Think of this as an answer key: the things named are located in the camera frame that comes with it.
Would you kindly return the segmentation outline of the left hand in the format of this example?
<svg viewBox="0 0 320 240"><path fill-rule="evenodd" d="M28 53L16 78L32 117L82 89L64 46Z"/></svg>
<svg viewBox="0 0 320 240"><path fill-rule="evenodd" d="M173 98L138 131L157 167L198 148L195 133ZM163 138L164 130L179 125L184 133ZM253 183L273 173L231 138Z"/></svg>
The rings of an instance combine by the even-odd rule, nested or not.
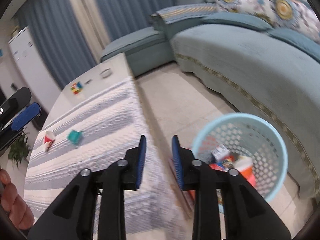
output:
<svg viewBox="0 0 320 240"><path fill-rule="evenodd" d="M1 206L9 213L9 219L19 230L29 230L34 224L34 215L24 199L18 194L7 171L1 169L1 183L4 191Z"/></svg>

